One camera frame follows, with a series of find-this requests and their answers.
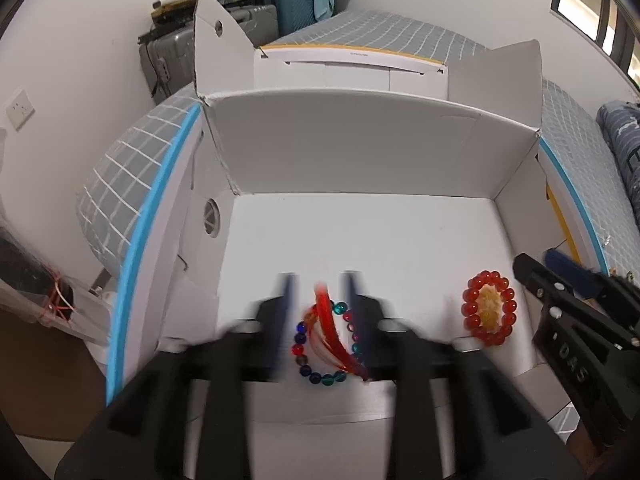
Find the folded blue grey quilt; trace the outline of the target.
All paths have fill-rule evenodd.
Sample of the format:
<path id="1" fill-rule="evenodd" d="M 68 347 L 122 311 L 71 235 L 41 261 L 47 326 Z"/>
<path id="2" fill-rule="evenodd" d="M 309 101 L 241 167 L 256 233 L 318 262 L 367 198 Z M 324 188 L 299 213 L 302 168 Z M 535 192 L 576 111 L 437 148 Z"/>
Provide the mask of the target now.
<path id="1" fill-rule="evenodd" d="M 634 215 L 639 217 L 639 105 L 623 101 L 605 103 L 598 110 L 597 124 L 613 153 Z"/>

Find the dark framed window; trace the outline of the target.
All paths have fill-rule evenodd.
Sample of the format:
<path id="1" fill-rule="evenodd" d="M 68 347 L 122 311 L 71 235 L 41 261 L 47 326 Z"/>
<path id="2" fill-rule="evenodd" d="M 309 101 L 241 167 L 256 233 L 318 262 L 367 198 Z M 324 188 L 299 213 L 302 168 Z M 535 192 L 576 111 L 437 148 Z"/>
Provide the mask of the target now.
<path id="1" fill-rule="evenodd" d="M 551 10 L 577 28 L 639 89 L 639 31 L 616 0 L 551 0 Z"/>

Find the grey suitcase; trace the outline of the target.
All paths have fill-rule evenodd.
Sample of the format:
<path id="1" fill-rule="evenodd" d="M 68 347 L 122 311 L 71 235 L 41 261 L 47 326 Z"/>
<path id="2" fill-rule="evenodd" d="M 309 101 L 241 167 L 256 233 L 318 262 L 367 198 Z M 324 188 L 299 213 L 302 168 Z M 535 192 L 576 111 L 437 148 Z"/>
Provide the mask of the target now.
<path id="1" fill-rule="evenodd" d="M 280 37 L 272 4 L 231 10 L 198 6 L 177 21 L 153 27 L 138 38 L 142 73 L 156 104 L 190 84 L 196 93 L 250 84 L 255 53 Z"/>

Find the white wall socket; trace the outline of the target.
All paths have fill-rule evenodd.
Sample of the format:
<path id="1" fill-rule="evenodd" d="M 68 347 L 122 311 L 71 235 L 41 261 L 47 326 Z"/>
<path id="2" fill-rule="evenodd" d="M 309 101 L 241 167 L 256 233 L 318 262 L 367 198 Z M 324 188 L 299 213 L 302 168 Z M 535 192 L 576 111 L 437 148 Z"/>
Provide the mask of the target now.
<path id="1" fill-rule="evenodd" d="M 6 117 L 15 130 L 20 130 L 33 114 L 35 107 L 24 89 L 17 92 L 6 106 Z"/>

